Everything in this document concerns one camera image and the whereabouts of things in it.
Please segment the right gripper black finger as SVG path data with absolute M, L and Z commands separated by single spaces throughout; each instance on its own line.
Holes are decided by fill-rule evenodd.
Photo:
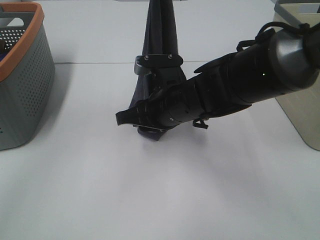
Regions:
M 127 110 L 119 111 L 115 114 L 117 125 L 140 125 L 140 113 L 137 106 Z

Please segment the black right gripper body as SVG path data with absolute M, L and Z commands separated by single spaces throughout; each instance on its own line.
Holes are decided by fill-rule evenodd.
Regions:
M 207 129 L 204 115 L 208 113 L 208 91 L 197 81 L 185 81 L 167 88 L 151 88 L 149 83 L 138 81 L 136 113 L 136 127 L 142 132 L 167 132 L 186 122 Z

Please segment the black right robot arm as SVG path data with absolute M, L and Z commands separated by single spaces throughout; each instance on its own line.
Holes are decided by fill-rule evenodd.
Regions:
M 273 21 L 236 51 L 214 59 L 186 79 L 177 54 L 139 55 L 137 75 L 151 76 L 150 95 L 116 114 L 118 125 L 165 132 L 245 110 L 252 104 L 312 86 L 320 73 L 320 26 Z

